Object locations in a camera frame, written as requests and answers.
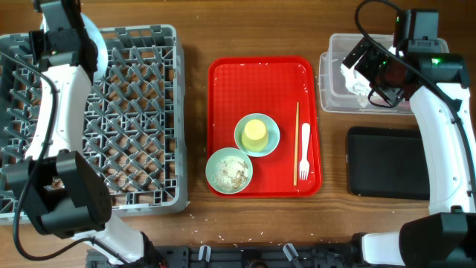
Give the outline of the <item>light blue plate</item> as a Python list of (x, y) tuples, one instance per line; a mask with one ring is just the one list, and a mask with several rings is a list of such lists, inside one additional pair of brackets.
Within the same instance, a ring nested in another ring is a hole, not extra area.
[(51, 27), (59, 17), (48, 20), (46, 15), (42, 16), (40, 31), (46, 38), (42, 58), (49, 66), (82, 66), (91, 82), (99, 81), (106, 73), (108, 60), (100, 30), (83, 12), (80, 12), (79, 26), (73, 26), (77, 21), (73, 19), (69, 28)]

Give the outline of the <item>white napkin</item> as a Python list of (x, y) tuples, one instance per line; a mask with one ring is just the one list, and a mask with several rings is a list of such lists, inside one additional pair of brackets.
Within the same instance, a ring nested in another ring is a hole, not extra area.
[(370, 82), (360, 72), (356, 70), (357, 64), (364, 57), (362, 54), (359, 59), (350, 67), (341, 64), (340, 71), (344, 76), (344, 85), (351, 95), (355, 95), (361, 108), (370, 108), (371, 103), (368, 100), (371, 87)]

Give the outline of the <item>light blue bowl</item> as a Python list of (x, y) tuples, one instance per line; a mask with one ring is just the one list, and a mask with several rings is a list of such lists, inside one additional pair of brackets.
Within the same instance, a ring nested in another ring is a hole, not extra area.
[[(260, 152), (251, 152), (245, 149), (242, 144), (242, 131), (245, 127), (245, 124), (251, 119), (259, 119), (263, 121), (268, 128), (268, 144), (263, 151)], [(269, 116), (261, 113), (252, 113), (246, 115), (239, 120), (234, 130), (234, 140), (238, 148), (243, 151), (245, 154), (252, 157), (264, 157), (272, 153), (278, 146), (280, 142), (280, 130), (276, 122)]]

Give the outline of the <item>yellow plastic cup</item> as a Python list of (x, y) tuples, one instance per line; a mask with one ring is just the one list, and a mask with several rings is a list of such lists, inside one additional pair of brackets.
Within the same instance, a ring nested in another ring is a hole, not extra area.
[(246, 150), (263, 151), (268, 144), (268, 128), (263, 121), (251, 119), (245, 124), (241, 139)]

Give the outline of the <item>green bowl with food scraps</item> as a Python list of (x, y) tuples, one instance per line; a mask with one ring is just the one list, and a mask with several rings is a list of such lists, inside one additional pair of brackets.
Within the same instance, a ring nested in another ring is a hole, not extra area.
[(232, 147), (225, 147), (213, 153), (205, 168), (209, 186), (225, 195), (245, 190), (252, 180), (253, 171), (249, 157)]

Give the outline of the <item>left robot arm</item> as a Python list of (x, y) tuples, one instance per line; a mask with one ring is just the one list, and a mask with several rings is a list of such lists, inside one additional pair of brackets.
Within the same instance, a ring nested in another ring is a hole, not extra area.
[(29, 34), (33, 60), (25, 68), (41, 80), (33, 140), (23, 161), (7, 168), (16, 216), (28, 216), (41, 235), (87, 243), (123, 267), (165, 267), (148, 237), (112, 213), (109, 189), (83, 157), (86, 100), (106, 73), (105, 41), (78, 1), (33, 3), (42, 28)]

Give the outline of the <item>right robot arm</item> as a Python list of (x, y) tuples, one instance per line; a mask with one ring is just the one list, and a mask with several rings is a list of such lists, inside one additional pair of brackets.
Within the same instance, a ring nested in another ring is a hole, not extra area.
[(436, 10), (398, 9), (391, 48), (364, 33), (343, 59), (347, 90), (381, 98), (381, 107), (410, 103), (429, 174), (429, 214), (397, 232), (356, 234), (349, 266), (475, 265), (475, 134), (469, 73), (458, 54), (442, 52)]

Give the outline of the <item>grey dishwasher rack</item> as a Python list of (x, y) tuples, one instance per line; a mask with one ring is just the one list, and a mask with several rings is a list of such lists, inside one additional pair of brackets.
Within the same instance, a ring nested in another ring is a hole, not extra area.
[[(103, 28), (108, 60), (85, 108), (83, 155), (120, 217), (172, 214), (188, 205), (184, 51), (172, 25)], [(16, 198), (5, 167), (23, 160), (36, 128), (39, 77), (1, 60), (1, 226)]]

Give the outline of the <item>clear plastic bin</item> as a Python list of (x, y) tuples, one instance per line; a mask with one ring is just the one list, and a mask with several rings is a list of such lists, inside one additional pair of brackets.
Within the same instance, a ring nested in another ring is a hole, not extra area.
[(369, 103), (366, 95), (354, 95), (347, 90), (341, 64), (362, 38), (359, 33), (334, 33), (329, 38), (328, 50), (322, 53), (319, 61), (322, 109), (334, 113), (411, 115), (410, 104), (405, 100), (392, 109), (381, 108)]

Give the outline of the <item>black plastic tray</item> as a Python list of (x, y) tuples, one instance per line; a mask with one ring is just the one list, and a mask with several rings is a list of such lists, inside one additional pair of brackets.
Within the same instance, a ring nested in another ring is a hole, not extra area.
[(351, 127), (348, 188), (363, 197), (429, 200), (428, 169), (419, 130)]

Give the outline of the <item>red plastic tray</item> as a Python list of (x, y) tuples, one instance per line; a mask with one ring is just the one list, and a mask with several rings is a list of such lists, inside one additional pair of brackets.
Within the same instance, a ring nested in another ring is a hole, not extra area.
[[(323, 182), (319, 145), (315, 77), (302, 57), (226, 57), (208, 72), (208, 154), (236, 147), (237, 124), (246, 115), (260, 113), (273, 119), (280, 130), (277, 148), (267, 156), (252, 157), (249, 186), (237, 198), (310, 197)], [(307, 179), (294, 172), (301, 148), (295, 135), (310, 125)]]

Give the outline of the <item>wooden chopstick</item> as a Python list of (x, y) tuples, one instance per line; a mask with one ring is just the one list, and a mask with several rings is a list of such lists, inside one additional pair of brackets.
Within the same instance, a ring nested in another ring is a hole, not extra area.
[(298, 185), (299, 110), (300, 110), (300, 104), (299, 102), (297, 102), (296, 110), (295, 110), (293, 186)]

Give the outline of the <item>white plastic fork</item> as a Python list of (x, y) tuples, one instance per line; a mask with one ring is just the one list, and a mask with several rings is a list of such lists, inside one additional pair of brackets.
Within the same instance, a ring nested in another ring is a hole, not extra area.
[(299, 179), (307, 180), (309, 175), (308, 149), (310, 139), (310, 124), (303, 123), (301, 128), (301, 160), (299, 162)]

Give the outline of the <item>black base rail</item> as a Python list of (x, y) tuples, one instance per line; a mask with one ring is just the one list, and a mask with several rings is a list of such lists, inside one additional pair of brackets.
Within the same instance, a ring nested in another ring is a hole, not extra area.
[(246, 268), (246, 267), (369, 267), (352, 260), (344, 252), (345, 244), (297, 246), (296, 255), (287, 257), (284, 246), (211, 248), (203, 250), (187, 246), (158, 246), (168, 267), (181, 268)]

